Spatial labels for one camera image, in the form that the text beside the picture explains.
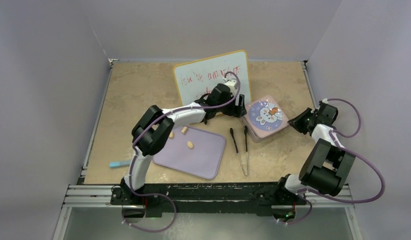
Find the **silver metal box lid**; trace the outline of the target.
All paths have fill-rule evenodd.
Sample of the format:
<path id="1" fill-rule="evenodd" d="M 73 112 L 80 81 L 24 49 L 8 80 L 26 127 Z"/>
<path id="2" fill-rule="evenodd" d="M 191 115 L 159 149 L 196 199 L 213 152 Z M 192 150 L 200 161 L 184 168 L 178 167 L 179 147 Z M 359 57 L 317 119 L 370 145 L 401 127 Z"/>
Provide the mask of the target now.
<path id="1" fill-rule="evenodd" d="M 249 118 L 250 121 L 264 120 L 273 123 L 276 120 L 287 122 L 289 120 L 276 100 L 270 95 L 246 104 L 245 108 L 247 113 L 243 117 Z"/>

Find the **lilac plastic tray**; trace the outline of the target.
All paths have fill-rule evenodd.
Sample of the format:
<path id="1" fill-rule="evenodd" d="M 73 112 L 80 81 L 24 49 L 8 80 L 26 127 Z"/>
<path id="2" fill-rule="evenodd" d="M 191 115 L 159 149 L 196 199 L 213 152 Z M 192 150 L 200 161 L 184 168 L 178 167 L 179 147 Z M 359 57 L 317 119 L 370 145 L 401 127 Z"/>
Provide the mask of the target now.
<path id="1" fill-rule="evenodd" d="M 160 166 L 211 180 L 217 176 L 222 160 L 226 138 L 220 134 L 187 126 L 174 128 L 173 139 L 168 139 L 164 148 L 153 156 L 152 161 Z M 189 149 L 187 142 L 193 143 Z"/>

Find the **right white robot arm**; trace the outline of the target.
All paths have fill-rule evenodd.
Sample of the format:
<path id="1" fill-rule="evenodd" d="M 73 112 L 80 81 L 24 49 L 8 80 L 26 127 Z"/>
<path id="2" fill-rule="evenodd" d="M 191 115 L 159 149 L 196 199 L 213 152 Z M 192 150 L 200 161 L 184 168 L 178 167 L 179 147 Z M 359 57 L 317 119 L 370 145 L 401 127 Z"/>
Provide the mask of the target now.
<path id="1" fill-rule="evenodd" d="M 338 109 L 321 100 L 316 109 L 307 108 L 287 123 L 297 132 L 310 135 L 315 145 L 298 174 L 289 174 L 284 184 L 274 190 L 275 199 L 282 204 L 300 190 L 315 190 L 320 194 L 337 196 L 345 185 L 355 156 L 343 150 L 333 123 Z"/>

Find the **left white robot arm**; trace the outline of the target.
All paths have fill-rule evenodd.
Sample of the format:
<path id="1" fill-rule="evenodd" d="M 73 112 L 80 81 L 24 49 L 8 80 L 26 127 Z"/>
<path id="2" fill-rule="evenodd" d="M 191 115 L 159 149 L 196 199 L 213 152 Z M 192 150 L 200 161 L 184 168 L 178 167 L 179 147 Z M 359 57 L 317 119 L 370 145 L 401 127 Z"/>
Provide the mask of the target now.
<path id="1" fill-rule="evenodd" d="M 233 80 L 217 84 L 211 91 L 194 102 L 176 108 L 162 109 L 150 106 L 131 131 L 134 157 L 128 173 L 120 182 L 123 198 L 131 205 L 143 197 L 141 188 L 153 156 L 165 146 L 174 128 L 204 123 L 217 114 L 241 118 L 246 113 L 245 95 Z"/>

